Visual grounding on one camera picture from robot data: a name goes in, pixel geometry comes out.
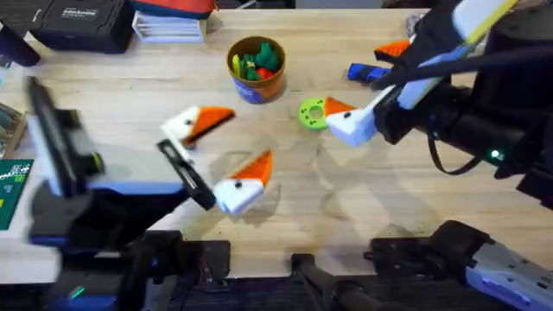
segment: black cable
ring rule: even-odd
[[[485,69],[500,69],[526,63],[553,59],[553,47],[517,48],[505,52],[484,54],[462,60],[444,61],[407,70],[397,70],[371,83],[373,90],[401,85],[410,81],[444,77],[455,73],[468,73]]]
[[[469,170],[475,168],[481,162],[480,158],[474,157],[471,161],[469,161],[467,164],[463,165],[462,167],[453,171],[447,171],[442,165],[442,160],[440,160],[440,156],[438,155],[438,149],[435,146],[435,138],[433,136],[433,133],[430,130],[428,132],[428,138],[429,138],[429,151],[430,151],[430,157],[432,158],[432,162],[434,163],[436,168],[438,168],[441,172],[447,175],[458,176],[458,175],[465,174]]]

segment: green toy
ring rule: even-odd
[[[244,54],[244,79],[251,81],[259,81],[261,77],[256,73],[256,62],[253,58],[253,55]]]
[[[268,42],[261,43],[261,52],[256,55],[256,65],[275,72],[280,67],[280,60]]]
[[[300,123],[310,130],[325,130],[325,99],[309,98],[302,102],[298,113]]]

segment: cable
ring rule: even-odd
[[[384,90],[388,86],[444,77],[455,73],[468,73],[485,69],[500,69],[511,66],[520,66],[526,63],[553,59],[553,47],[517,48],[494,54],[484,54],[463,60],[444,61],[433,65],[421,66],[414,69],[391,71],[384,77],[371,83],[373,90]]]

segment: red object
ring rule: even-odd
[[[256,69],[256,73],[259,74],[259,78],[261,79],[268,79],[274,74],[267,68],[258,68]]]

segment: green light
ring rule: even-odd
[[[85,291],[85,288],[82,287],[82,286],[79,286],[77,287],[74,291],[73,291],[73,294],[71,296],[71,299],[75,299],[77,298],[78,295],[82,294],[82,292]]]

